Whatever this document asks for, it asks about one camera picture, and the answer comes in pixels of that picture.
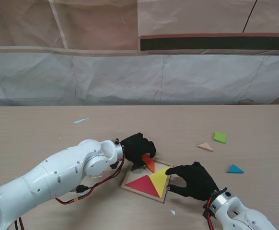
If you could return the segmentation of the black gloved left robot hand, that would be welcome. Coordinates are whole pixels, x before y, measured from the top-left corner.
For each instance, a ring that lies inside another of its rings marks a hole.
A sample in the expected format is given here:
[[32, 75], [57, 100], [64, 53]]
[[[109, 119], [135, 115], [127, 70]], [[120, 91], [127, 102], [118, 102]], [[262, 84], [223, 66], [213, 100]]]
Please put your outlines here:
[[156, 155], [156, 147], [152, 141], [149, 141], [142, 133], [134, 134], [120, 142], [123, 147], [123, 153], [128, 161], [137, 166], [146, 165], [142, 160], [144, 154], [151, 158]]

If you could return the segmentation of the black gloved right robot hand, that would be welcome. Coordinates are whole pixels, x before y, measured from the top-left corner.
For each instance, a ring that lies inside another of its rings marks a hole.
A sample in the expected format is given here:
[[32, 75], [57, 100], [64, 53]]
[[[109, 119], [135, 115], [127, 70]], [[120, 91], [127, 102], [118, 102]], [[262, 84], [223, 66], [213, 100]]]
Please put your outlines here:
[[206, 169], [197, 161], [191, 165], [180, 165], [169, 168], [166, 175], [178, 175], [186, 182], [186, 187], [180, 187], [168, 184], [166, 189], [170, 192], [179, 194], [183, 197], [192, 197], [196, 200], [207, 201], [211, 194], [219, 191], [216, 183], [206, 171]]

